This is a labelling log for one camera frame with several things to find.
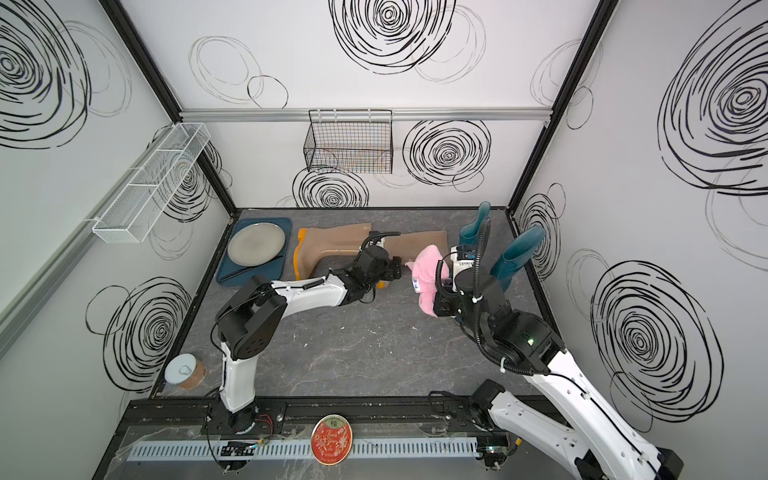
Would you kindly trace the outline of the pink microfiber cloth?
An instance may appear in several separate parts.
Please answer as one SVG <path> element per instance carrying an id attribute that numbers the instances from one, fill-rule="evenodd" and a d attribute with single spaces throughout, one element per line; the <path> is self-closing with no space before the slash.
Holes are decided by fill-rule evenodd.
<path id="1" fill-rule="evenodd" d="M 438 247 L 429 245 L 414 260 L 405 263 L 411 271 L 411 282 L 418 295 L 419 308 L 431 317 L 436 317 L 437 279 L 446 280 L 449 277 L 449 268 L 446 265 L 438 271 L 438 262 L 442 259 L 443 255 Z"/>

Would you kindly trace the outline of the green rubber boot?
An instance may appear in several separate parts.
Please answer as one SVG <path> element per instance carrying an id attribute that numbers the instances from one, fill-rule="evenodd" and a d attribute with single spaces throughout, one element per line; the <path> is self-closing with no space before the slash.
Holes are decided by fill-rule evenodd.
<path id="1" fill-rule="evenodd" d="M 517 272 L 532 259 L 545 237 L 545 229 L 534 225 L 517 236 L 502 252 L 490 273 L 498 280 L 503 292 L 510 287 Z"/>
<path id="2" fill-rule="evenodd" d="M 459 246 L 472 247 L 477 244 L 480 227 L 488 217 L 490 210 L 491 204 L 488 201 L 479 204 L 475 219 L 460 229 Z"/>

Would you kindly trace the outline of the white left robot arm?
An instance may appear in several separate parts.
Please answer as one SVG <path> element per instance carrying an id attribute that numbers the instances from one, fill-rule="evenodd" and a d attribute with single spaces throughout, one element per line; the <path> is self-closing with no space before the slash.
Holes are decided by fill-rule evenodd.
<path id="1" fill-rule="evenodd" d="M 254 402 L 258 355 L 269 345 L 283 318 L 360 302 L 379 282 L 401 277 L 402 259 L 380 245 L 383 239 L 397 235 L 369 235 L 350 263 L 322 277 L 271 281 L 256 275 L 230 298 L 217 313 L 211 330 L 223 364 L 219 397 L 229 413 L 237 414 Z"/>

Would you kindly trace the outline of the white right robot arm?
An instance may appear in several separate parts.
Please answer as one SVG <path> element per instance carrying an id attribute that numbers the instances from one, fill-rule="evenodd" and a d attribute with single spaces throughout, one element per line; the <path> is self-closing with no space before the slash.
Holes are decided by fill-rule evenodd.
<path id="1" fill-rule="evenodd" d="M 493 380 L 470 397 L 475 424 L 531 443 L 576 479 L 677 479 L 684 462 L 631 427 L 586 378 L 558 332 L 511 307 L 500 282 L 474 265 L 454 274 L 439 261 L 434 312 L 454 317 L 502 373 L 522 376 L 561 416 L 556 421 Z"/>

